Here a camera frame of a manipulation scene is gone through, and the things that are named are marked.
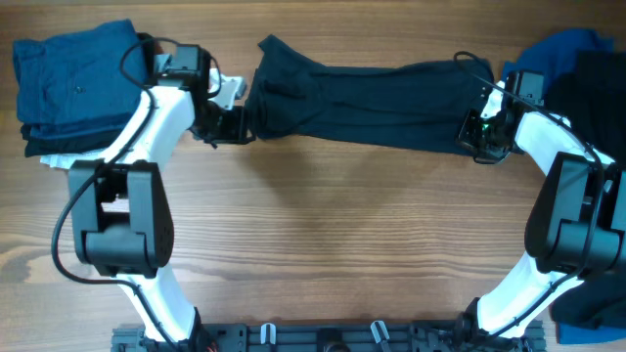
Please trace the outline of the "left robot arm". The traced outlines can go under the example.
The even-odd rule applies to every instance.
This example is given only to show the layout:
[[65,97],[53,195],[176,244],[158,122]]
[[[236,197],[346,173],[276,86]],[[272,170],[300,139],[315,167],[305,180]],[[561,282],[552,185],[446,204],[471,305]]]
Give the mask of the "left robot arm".
[[141,317],[135,330],[116,330],[114,351],[213,351],[169,263],[174,224],[161,171],[182,135],[208,144],[247,144],[251,136],[242,108],[240,76],[168,70],[144,88],[120,136],[94,159],[77,159],[68,170],[70,219],[78,260],[98,279],[87,285],[119,286]]

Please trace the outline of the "dark green t-shirt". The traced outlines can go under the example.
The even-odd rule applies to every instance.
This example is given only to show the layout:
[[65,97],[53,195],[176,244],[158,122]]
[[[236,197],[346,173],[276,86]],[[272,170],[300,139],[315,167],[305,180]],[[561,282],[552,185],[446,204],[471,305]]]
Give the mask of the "dark green t-shirt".
[[483,110],[490,64],[463,60],[398,68],[325,66],[274,35],[245,108],[260,139],[288,135],[445,154],[467,154],[455,139],[470,110]]

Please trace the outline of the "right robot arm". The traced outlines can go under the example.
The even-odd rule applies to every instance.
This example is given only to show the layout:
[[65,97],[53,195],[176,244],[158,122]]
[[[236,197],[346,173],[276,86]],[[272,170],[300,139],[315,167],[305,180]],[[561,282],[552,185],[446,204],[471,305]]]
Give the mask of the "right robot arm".
[[518,95],[503,82],[482,112],[470,111],[461,143],[490,161],[529,154],[546,176],[524,233],[525,251],[490,292],[460,314],[457,344],[496,345],[522,337],[559,297],[597,276],[625,271],[625,172],[538,106],[536,86]]

